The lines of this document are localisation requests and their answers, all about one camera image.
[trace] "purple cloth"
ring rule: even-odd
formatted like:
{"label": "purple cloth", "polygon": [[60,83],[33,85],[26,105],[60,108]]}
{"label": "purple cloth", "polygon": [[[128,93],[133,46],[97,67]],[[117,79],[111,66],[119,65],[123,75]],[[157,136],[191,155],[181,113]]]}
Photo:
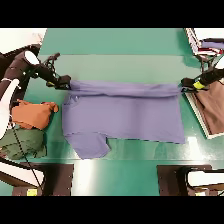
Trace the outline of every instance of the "purple cloth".
{"label": "purple cloth", "polygon": [[202,48],[217,48],[217,49],[224,49],[224,43],[214,43],[214,42],[202,42]]}
{"label": "purple cloth", "polygon": [[62,128],[82,159],[105,156],[107,137],[185,143],[175,84],[71,81],[71,89]]}

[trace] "brown cloth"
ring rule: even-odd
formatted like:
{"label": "brown cloth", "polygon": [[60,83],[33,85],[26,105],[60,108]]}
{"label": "brown cloth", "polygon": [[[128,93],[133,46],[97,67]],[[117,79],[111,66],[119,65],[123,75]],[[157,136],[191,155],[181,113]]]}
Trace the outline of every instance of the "brown cloth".
{"label": "brown cloth", "polygon": [[58,105],[54,102],[32,104],[25,100],[17,100],[19,106],[12,108],[12,121],[21,128],[33,127],[43,130],[47,127],[51,112],[58,112]]}
{"label": "brown cloth", "polygon": [[214,135],[224,132],[224,85],[217,81],[209,87],[192,97],[209,133]]}

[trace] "green table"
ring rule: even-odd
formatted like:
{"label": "green table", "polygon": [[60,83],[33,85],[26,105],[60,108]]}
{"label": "green table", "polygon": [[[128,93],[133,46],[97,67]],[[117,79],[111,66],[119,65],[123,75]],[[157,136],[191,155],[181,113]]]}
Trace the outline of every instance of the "green table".
{"label": "green table", "polygon": [[[62,54],[57,72],[74,79],[178,84],[200,74],[183,29],[48,29],[39,58],[56,52]],[[61,109],[65,95],[37,79],[30,81],[25,100],[54,101]],[[206,140],[185,96],[180,106],[184,145],[110,139],[108,155],[82,161],[63,137],[60,110],[46,130],[48,156],[30,161],[74,163],[72,195],[158,195],[158,164],[224,167],[224,137]],[[11,194],[3,187],[0,194]]]}

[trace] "brown folded shirt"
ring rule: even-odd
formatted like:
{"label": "brown folded shirt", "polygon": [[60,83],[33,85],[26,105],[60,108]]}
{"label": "brown folded shirt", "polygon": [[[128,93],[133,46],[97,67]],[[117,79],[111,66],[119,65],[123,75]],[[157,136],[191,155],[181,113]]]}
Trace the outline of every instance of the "brown folded shirt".
{"label": "brown folded shirt", "polygon": [[224,85],[214,82],[208,91],[200,91],[192,97],[209,133],[224,132]]}
{"label": "brown folded shirt", "polygon": [[58,112],[58,105],[54,102],[32,104],[25,100],[18,100],[19,106],[12,108],[12,121],[21,128],[33,127],[43,130],[47,127],[51,112]]}

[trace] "crumpled green cloth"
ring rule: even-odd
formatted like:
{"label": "crumpled green cloth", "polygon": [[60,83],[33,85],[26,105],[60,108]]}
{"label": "crumpled green cloth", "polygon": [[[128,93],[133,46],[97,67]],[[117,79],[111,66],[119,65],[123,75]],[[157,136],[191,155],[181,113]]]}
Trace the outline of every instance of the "crumpled green cloth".
{"label": "crumpled green cloth", "polygon": [[[43,143],[44,132],[38,129],[15,129],[23,152],[25,154],[32,153],[34,158],[40,158],[47,155],[46,147]],[[7,130],[4,137],[0,140],[1,153],[7,154],[11,160],[23,158],[23,153],[19,148],[19,144],[15,138],[13,130]]]}

